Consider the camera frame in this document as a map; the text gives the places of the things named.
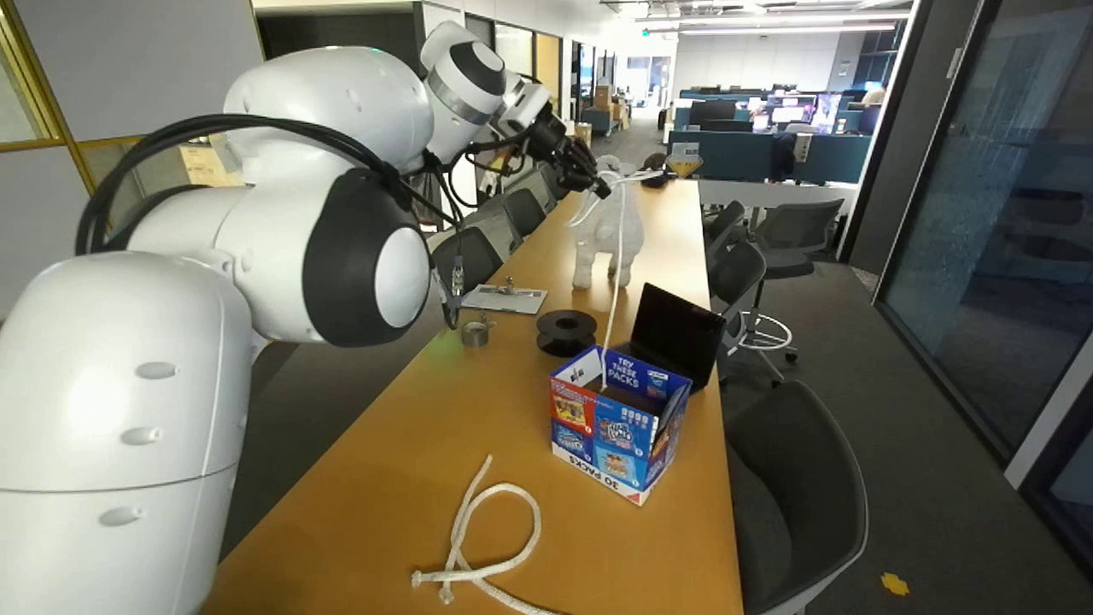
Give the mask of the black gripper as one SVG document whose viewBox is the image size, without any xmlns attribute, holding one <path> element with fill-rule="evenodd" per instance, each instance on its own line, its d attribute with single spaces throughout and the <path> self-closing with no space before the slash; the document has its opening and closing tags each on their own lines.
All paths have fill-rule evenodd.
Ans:
<svg viewBox="0 0 1093 615">
<path fill-rule="evenodd" d="M 525 152 L 532 159 L 547 159 L 565 191 L 596 191 L 599 199 L 612 194 L 609 181 L 599 173 L 590 148 L 568 133 L 554 117 L 554 107 L 535 111 Z"/>
</svg>

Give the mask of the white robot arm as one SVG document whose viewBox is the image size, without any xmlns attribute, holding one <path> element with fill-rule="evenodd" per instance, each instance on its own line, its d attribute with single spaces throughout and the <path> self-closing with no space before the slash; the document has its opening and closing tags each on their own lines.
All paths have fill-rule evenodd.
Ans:
<svg viewBox="0 0 1093 615">
<path fill-rule="evenodd" d="M 244 72 L 226 107 L 169 122 L 121 170 L 218 133 L 231 186 L 169 186 L 114 214 L 94 191 L 69 258 L 0 337 L 0 615 L 198 615 L 269 340 L 382 345 L 426 306 L 410 181 L 512 148 L 599 186 L 550 94 L 459 23 L 416 63 L 325 44 Z"/>
</svg>

